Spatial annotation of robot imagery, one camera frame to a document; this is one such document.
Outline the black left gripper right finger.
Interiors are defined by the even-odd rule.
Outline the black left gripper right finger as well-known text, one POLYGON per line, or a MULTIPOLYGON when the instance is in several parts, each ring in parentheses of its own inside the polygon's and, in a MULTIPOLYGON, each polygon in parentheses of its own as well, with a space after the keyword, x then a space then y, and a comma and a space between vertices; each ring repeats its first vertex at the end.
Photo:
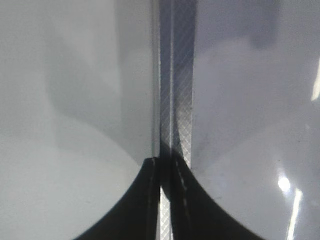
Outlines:
POLYGON ((170 216, 175 240, 260 240, 202 188, 183 157, 170 157, 170 216))

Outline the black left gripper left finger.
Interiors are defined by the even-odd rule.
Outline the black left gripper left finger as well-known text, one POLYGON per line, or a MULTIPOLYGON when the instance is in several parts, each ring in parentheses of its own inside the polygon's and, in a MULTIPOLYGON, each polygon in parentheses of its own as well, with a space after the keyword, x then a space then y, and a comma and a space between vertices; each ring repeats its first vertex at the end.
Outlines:
POLYGON ((160 202, 160 160, 146 158, 122 198, 77 240, 154 240, 160 202))

